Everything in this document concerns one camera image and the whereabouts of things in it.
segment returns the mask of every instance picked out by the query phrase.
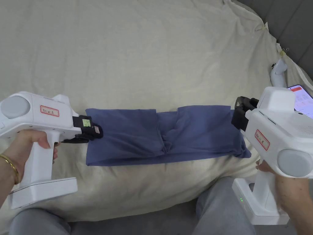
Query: leg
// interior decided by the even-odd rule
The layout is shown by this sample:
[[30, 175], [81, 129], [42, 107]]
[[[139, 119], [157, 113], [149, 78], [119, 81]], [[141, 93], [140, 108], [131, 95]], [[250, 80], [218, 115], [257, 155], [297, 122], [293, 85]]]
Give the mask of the leg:
[[197, 201], [199, 223], [193, 235], [255, 235], [253, 225], [232, 190], [233, 179], [221, 178]]
[[70, 235], [71, 228], [60, 217], [42, 209], [27, 209], [12, 221], [10, 235]]

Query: hand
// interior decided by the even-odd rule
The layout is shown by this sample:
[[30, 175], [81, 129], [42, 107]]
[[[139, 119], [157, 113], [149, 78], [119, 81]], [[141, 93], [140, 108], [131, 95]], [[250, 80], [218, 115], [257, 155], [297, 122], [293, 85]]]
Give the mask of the hand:
[[[21, 180], [24, 175], [25, 163], [29, 158], [29, 154], [34, 142], [38, 142], [38, 144], [44, 149], [50, 148], [47, 140], [47, 134], [44, 131], [23, 130], [17, 134], [15, 140], [3, 153], [15, 164], [20, 174]], [[53, 159], [58, 157], [58, 150], [55, 147], [59, 145], [60, 143], [54, 146]]]
[[275, 175], [276, 202], [288, 213], [290, 210], [299, 209], [302, 206], [311, 203], [309, 191], [309, 179], [289, 178], [276, 174], [266, 161], [260, 164], [256, 162], [256, 168], [260, 171], [271, 172]]

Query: beige bedsheet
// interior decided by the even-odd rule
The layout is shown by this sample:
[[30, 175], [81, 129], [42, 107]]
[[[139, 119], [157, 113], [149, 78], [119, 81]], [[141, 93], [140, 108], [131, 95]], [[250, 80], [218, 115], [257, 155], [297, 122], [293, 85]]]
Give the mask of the beige bedsheet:
[[[263, 26], [228, 0], [2, 0], [0, 100], [18, 91], [65, 94], [80, 114], [233, 106], [238, 96], [259, 98], [270, 86], [279, 54]], [[299, 83], [288, 65], [288, 81]], [[63, 144], [53, 177], [77, 177], [79, 190], [33, 206], [68, 221], [165, 209], [197, 197], [217, 177], [254, 174], [257, 153], [249, 148], [250, 159], [87, 167], [87, 144]], [[4, 204], [0, 233], [18, 212]]]

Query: wrinkled fabric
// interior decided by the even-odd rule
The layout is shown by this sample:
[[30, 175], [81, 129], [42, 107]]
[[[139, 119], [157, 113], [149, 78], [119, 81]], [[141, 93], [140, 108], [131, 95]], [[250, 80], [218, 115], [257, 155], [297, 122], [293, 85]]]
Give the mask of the wrinkled fabric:
[[249, 158], [243, 136], [231, 124], [229, 106], [186, 106], [176, 112], [87, 109], [104, 136], [89, 142], [86, 164], [121, 166], [216, 158]]

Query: phone screen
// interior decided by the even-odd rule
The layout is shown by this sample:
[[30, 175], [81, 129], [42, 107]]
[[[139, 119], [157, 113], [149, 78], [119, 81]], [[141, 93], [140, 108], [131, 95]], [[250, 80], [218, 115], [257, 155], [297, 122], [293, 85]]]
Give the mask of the phone screen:
[[295, 110], [313, 118], [313, 98], [300, 85], [288, 89], [295, 93]]

